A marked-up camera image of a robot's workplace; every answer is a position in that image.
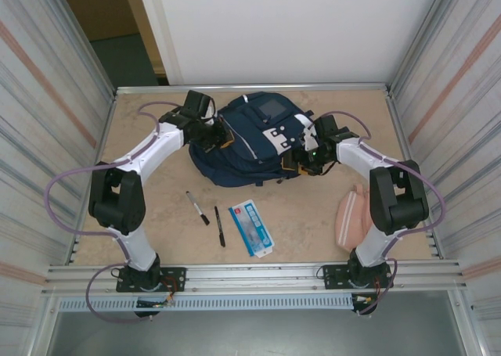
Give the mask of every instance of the package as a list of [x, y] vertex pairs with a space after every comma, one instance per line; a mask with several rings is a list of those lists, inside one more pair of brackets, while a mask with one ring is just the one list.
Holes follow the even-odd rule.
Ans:
[[253, 200], [230, 207], [229, 212], [242, 235], [242, 239], [251, 257], [257, 256], [261, 258], [273, 251], [275, 243], [268, 229], [263, 224]]

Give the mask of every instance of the marble surface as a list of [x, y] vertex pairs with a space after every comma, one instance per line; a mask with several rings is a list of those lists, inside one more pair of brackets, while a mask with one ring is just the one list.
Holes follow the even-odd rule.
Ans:
[[[210, 94], [220, 108], [241, 93]], [[317, 116], [330, 110], [353, 113], [363, 119], [373, 133], [372, 147], [388, 156], [402, 158], [383, 92], [283, 94], [303, 110], [313, 110]], [[150, 119], [135, 114], [141, 104], [155, 100], [182, 104], [184, 98], [184, 94], [120, 95], [103, 160], [109, 162], [124, 155], [152, 130]], [[149, 108], [158, 117], [167, 110], [168, 106]], [[337, 123], [362, 134], [362, 128], [347, 117], [338, 117]], [[282, 184], [270, 181], [262, 187], [221, 188], [200, 174], [185, 146], [165, 160], [145, 185], [146, 233], [163, 264], [346, 261], [348, 253], [336, 245], [333, 227], [339, 202], [357, 182], [366, 185], [351, 168], [337, 164], [323, 177], [301, 176]], [[209, 226], [202, 222], [186, 197], [187, 190], [209, 217]], [[254, 200], [276, 244], [273, 253], [261, 259], [249, 257], [227, 210], [245, 200]], [[218, 206], [221, 215], [226, 248], [219, 245], [214, 206]], [[97, 222], [87, 217], [84, 230], [97, 229]], [[423, 234], [406, 237], [397, 243], [390, 255], [406, 260], [431, 257]], [[99, 265], [122, 260], [121, 252], [111, 238], [83, 237], [74, 263]]]

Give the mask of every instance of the purple cable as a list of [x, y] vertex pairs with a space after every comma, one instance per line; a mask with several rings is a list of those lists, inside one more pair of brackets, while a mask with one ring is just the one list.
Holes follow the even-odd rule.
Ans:
[[[367, 125], [365, 125], [364, 122], [362, 120], [360, 120], [357, 116], [355, 116], [355, 115], [353, 115], [353, 114], [351, 114], [349, 112], [344, 112], [344, 111], [330, 111], [330, 112], [324, 113], [323, 115], [320, 115], [320, 117], [325, 117], [325, 116], [333, 115], [333, 114], [340, 114], [340, 115], [345, 115], [345, 116], [351, 117], [352, 119], [356, 120], [360, 125], [362, 125], [362, 127], [364, 128], [364, 130], [367, 133], [367, 135], [362, 136], [362, 137], [359, 138], [359, 146], [360, 146], [360, 148], [363, 151], [365, 151], [369, 155], [374, 156], [378, 160], [382, 160], [385, 163], [388, 163], [388, 164], [391, 164], [392, 166], [398, 167], [401, 170], [404, 170], [404, 171], [408, 172], [409, 174], [415, 176], [416, 178], [420, 179], [437, 196], [438, 202], [440, 203], [440, 208], [441, 208], [441, 210], [440, 210], [441, 211], [440, 212], [440, 217], [438, 217], [438, 219], [436, 221], [434, 221], [433, 223], [431, 223], [429, 225], [426, 225], [424, 227], [416, 228], [416, 229], [407, 229], [405, 231], [402, 231], [402, 233], [400, 234], [400, 236], [409, 235], [411, 233], [424, 232], [424, 231], [427, 231], [429, 229], [432, 229], [432, 228], [436, 227], [439, 223], [442, 223], [442, 221], [445, 219], [445, 211], [446, 211], [445, 200], [444, 200], [444, 197], [442, 197], [442, 195], [440, 194], [440, 192], [437, 190], [437, 188], [430, 182], [430, 180], [428, 180], [427, 178], [425, 178], [419, 172], [414, 171], [412, 168], [404, 166], [403, 164], [400, 164], [399, 162], [395, 162], [395, 161], [390, 160], [388, 158], [383, 158], [381, 155], [375, 153], [371, 149], [369, 149], [366, 146], [364, 146], [362, 144], [362, 141], [364, 141], [364, 140], [367, 140], [367, 141], [370, 140], [372, 138], [372, 134], [370, 133], [370, 130], [367, 127]], [[388, 258], [386, 256], [387, 256], [388, 252], [391, 250], [391, 248], [397, 243], [398, 239], [399, 239], [399, 237], [397, 237], [397, 238], [393, 239], [392, 241], [390, 241], [389, 244], [386, 245], [386, 247], [384, 248], [383, 253], [382, 253], [382, 255], [383, 255], [383, 257], [385, 258], [386, 261], [393, 261], [395, 263], [395, 266], [393, 267], [393, 274], [391, 275], [390, 281], [389, 281], [386, 289], [383, 291], [383, 293], [370, 306], [366, 307], [365, 309], [363, 309], [362, 311], [359, 312], [360, 315], [363, 315], [364, 313], [366, 313], [367, 311], [369, 311], [370, 309], [372, 309], [373, 307], [375, 307], [378, 303], [380, 303], [381, 300], [383, 299], [383, 297], [387, 294], [387, 292], [390, 289], [391, 285], [393, 284], [393, 282], [395, 280], [395, 276], [397, 275], [398, 263], [397, 263], [397, 260], [395, 260], [394, 258]]]
[[82, 174], [84, 172], [108, 170], [110, 168], [120, 167], [120, 166], [123, 166], [124, 164], [130, 162], [131, 160], [135, 159], [137, 156], [141, 155], [145, 151], [147, 151], [152, 146], [152, 144], [155, 143], [155, 141], [157, 140], [157, 136], [160, 133], [160, 123], [158, 122], [157, 118], [154, 115], [152, 115], [151, 113], [142, 112], [142, 110], [144, 108], [146, 108], [148, 106], [151, 106], [153, 104], [167, 104], [169, 106], [180, 107], [180, 105], [177, 104], [177, 103], [166, 102], [166, 101], [156, 101], [156, 102], [145, 103], [145, 104], [141, 105], [138, 108], [138, 110], [137, 110], [137, 114], [138, 115], [140, 115], [140, 116], [147, 116], [147, 117], [149, 117], [150, 119], [152, 119], [155, 122], [155, 132], [156, 132], [156, 134], [153, 135], [153, 137], [148, 141], [148, 143], [146, 143], [140, 150], [138, 150], [136, 153], [134, 153], [131, 156], [130, 159], [121, 160], [119, 162], [115, 162], [115, 163], [111, 163], [111, 164], [103, 164], [103, 165], [99, 165], [99, 166], [83, 167], [83, 168], [77, 168], [77, 169], [74, 169], [74, 170], [63, 172], [63, 173], [58, 174], [57, 176], [55, 176], [47, 184], [47, 186], [45, 187], [45, 191], [44, 191], [44, 205], [45, 205], [45, 209], [47, 211], [47, 214], [52, 219], [52, 221], [54, 223], [56, 223], [56, 225], [58, 225], [61, 229], [63, 229], [64, 231], [67, 231], [69, 233], [73, 233], [74, 235], [80, 235], [80, 236], [110, 236], [110, 237], [113, 237], [117, 241], [118, 246], [121, 248], [122, 252], [124, 253], [125, 262], [123, 264], [110, 264], [110, 265], [108, 265], [108, 266], [106, 266], [104, 268], [99, 269], [91, 277], [91, 279], [88, 281], [87, 289], [85, 290], [85, 302], [87, 303], [87, 307], [90, 310], [90, 312], [93, 313], [96, 317], [102, 319], [103, 321], [107, 321], [107, 322], [113, 322], [113, 323], [136, 323], [136, 322], [141, 322], [141, 321], [144, 321], [144, 320], [148, 319], [147, 317], [144, 317], [144, 318], [134, 318], [134, 319], [119, 319], [119, 318], [112, 318], [112, 317], [107, 317], [105, 315], [101, 315], [100, 313], [98, 313], [92, 307], [91, 301], [90, 301], [90, 298], [89, 298], [89, 294], [90, 294], [92, 282], [94, 282], [94, 280], [97, 278], [97, 276], [99, 274], [101, 274], [102, 272], [104, 272], [105, 270], [109, 269], [109, 268], [117, 268], [117, 267], [125, 267], [125, 266], [127, 266], [128, 263], [130, 262], [130, 255], [129, 255], [129, 253], [127, 251], [127, 248], [125, 247], [124, 243], [122, 242], [122, 240], [120, 240], [118, 238], [118, 236], [114, 235], [111, 232], [104, 232], [104, 231], [99, 231], [99, 232], [84, 232], [84, 231], [78, 231], [77, 229], [74, 229], [74, 228], [71, 228], [71, 227], [68, 227], [67, 225], [65, 225], [57, 217], [57, 215], [54, 213], [54, 211], [52, 210], [52, 208], [50, 206], [50, 189], [54, 186], [54, 184], [56, 184], [59, 180], [65, 178], [66, 176], [70, 176], [72, 174]]

